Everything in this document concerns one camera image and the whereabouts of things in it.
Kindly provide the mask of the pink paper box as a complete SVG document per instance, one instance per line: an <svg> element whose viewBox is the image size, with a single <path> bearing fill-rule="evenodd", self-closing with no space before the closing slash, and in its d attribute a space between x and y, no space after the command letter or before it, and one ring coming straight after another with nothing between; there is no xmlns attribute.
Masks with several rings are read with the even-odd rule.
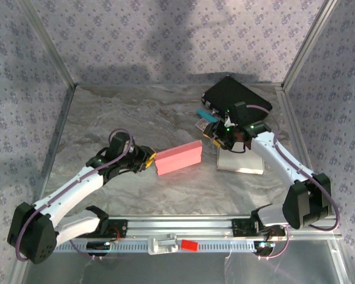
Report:
<svg viewBox="0 0 355 284"><path fill-rule="evenodd" d="M201 160L201 140L161 151L154 158L158 176L198 164Z"/></svg>

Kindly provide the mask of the white paper box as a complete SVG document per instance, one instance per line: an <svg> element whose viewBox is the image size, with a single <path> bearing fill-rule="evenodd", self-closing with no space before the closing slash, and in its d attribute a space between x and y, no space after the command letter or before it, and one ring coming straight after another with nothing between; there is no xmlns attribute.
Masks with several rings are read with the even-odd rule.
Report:
<svg viewBox="0 0 355 284"><path fill-rule="evenodd" d="M217 169L262 175L264 173L264 161L248 149L246 149L245 153L239 154L218 148Z"/></svg>

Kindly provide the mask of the teal plastic cylinder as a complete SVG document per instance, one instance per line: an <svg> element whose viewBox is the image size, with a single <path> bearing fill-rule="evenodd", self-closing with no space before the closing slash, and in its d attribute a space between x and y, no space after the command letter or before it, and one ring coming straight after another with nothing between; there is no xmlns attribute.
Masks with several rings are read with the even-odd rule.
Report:
<svg viewBox="0 0 355 284"><path fill-rule="evenodd" d="M208 121L209 123L212 123L212 122L216 123L216 122L218 121L217 118L213 117L210 113L208 113L208 112L206 112L206 111L204 111L204 110L202 110L202 109L198 109L198 110L196 111L196 113L197 113L201 118L203 118L203 119L205 119L206 121Z"/></svg>

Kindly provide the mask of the black hard case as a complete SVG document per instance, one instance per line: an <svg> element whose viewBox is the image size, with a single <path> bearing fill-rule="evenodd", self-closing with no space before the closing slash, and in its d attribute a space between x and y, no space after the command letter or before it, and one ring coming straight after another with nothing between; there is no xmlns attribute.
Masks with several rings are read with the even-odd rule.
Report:
<svg viewBox="0 0 355 284"><path fill-rule="evenodd" d="M255 92L236 81L231 76L226 76L210 87L201 97L205 107L211 110L212 116L218 120L225 120L225 115L237 103L245 103L241 116L246 122L253 123L264 120L268 113L258 108L248 108L248 105L262 107L268 112L272 110L269 101L263 99Z"/></svg>

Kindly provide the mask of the red plastic block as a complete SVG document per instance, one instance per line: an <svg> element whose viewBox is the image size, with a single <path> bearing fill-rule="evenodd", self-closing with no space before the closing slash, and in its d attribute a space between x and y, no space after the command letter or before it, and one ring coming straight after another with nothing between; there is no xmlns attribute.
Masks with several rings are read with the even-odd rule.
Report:
<svg viewBox="0 0 355 284"><path fill-rule="evenodd" d="M199 243L196 241L182 240L180 248L184 251L197 252L199 250Z"/></svg>

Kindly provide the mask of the black electronics module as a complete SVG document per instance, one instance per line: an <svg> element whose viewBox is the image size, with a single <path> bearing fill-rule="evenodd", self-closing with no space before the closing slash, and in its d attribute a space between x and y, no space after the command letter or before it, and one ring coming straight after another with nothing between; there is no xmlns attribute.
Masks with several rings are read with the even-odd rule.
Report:
<svg viewBox="0 0 355 284"><path fill-rule="evenodd" d="M109 241L90 241L86 244L86 252L90 256L104 257L108 254L111 248Z"/></svg>

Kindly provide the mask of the grey metal sheet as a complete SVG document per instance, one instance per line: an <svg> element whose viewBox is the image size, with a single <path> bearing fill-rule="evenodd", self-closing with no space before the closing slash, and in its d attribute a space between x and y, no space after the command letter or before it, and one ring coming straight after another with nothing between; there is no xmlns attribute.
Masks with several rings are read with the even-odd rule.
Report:
<svg viewBox="0 0 355 284"><path fill-rule="evenodd" d="M340 284L328 253L290 248L272 260L245 253L117 254L88 260L56 253L31 265L21 284Z"/></svg>

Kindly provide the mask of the round black electronics board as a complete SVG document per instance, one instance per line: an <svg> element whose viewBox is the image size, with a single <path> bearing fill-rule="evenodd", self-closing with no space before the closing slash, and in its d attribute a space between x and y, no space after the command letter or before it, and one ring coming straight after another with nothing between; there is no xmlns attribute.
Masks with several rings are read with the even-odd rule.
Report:
<svg viewBox="0 0 355 284"><path fill-rule="evenodd" d="M272 241L255 241L254 254L257 257L270 257L273 254L276 244Z"/></svg>

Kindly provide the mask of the aluminium side rail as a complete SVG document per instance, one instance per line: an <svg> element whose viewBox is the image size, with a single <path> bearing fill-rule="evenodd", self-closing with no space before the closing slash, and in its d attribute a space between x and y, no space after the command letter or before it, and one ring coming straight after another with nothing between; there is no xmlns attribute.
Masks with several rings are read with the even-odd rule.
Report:
<svg viewBox="0 0 355 284"><path fill-rule="evenodd" d="M289 138L291 140L293 154L297 160L302 162L306 167L312 169L312 164L291 100L289 99L289 97L281 86L277 86L275 87L275 89L281 112L288 127L288 133Z"/></svg>
<svg viewBox="0 0 355 284"><path fill-rule="evenodd" d="M70 105L72 103L72 99L75 93L75 89L76 86L68 87L66 94L64 96L62 107L41 170L41 183L40 186L34 191L34 196L32 197L30 202L31 207L34 207L34 203L37 202L38 200L41 200L45 195L46 186L51 174L51 170L53 168L54 160L57 154L57 149L60 143L60 139L62 137L62 133L69 113Z"/></svg>

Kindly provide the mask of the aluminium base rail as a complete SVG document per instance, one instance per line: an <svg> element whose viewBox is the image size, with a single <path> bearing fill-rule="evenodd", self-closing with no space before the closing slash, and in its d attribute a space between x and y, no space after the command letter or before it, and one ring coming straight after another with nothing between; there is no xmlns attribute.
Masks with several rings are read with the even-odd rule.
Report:
<svg viewBox="0 0 355 284"><path fill-rule="evenodd" d="M125 238L147 238L150 235L174 233L178 238L239 238L242 240L261 240L258 237L234 237L231 228L231 220L236 218L253 218L247 216L229 215L198 215L198 216L120 216L120 217L98 217L90 211L71 217L64 217L54 230L57 232L57 242L64 243L76 237L79 238L104 238L100 236L104 221L108 219L128 220L127 235ZM304 227L296 230L287 224L278 223L285 229L285 236L272 237L273 240L306 239L341 239L338 229L334 231L320 231L312 227Z"/></svg>

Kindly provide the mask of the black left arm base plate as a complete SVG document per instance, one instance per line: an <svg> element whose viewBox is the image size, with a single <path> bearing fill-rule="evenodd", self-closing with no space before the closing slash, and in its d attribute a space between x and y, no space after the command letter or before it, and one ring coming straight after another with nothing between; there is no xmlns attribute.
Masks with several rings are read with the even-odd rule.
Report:
<svg viewBox="0 0 355 284"><path fill-rule="evenodd" d="M100 236L104 238L120 239L127 235L128 220L108 219L104 221Z"/></svg>

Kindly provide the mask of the white plastic bracket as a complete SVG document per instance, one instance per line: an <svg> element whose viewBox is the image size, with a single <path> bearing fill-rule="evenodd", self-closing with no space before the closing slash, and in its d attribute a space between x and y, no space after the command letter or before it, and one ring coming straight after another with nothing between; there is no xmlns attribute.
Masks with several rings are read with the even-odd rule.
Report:
<svg viewBox="0 0 355 284"><path fill-rule="evenodd" d="M147 250L149 255L176 253L179 250L177 235L159 234L147 238Z"/></svg>

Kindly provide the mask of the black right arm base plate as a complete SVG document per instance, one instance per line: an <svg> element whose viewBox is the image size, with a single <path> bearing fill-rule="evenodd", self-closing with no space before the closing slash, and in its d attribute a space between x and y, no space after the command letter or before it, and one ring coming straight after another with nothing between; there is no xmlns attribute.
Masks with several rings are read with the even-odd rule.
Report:
<svg viewBox="0 0 355 284"><path fill-rule="evenodd" d="M231 220L234 237L285 236L285 229L279 225L265 226L255 218L236 218Z"/></svg>

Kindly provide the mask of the aluminium frame post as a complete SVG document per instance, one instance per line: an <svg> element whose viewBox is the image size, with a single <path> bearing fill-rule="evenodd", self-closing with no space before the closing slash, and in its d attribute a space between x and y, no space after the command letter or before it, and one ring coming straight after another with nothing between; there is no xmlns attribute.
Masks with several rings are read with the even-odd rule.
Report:
<svg viewBox="0 0 355 284"><path fill-rule="evenodd" d="M24 15L35 31L37 37L41 41L46 53L50 56L55 68L59 72L66 86L70 89L75 89L76 85L71 77L67 66L64 63L61 55L59 54L57 47L50 37L45 25L43 24L41 18L39 17L36 9L34 8L31 0L16 0L18 5L21 7Z"/></svg>
<svg viewBox="0 0 355 284"><path fill-rule="evenodd" d="M284 92L287 92L292 87L295 79L299 75L304 63L306 62L310 52L315 46L319 36L322 33L328 19L334 12L339 0L324 0L317 15L315 16L308 33L306 34L304 41L302 42L284 80L281 87Z"/></svg>

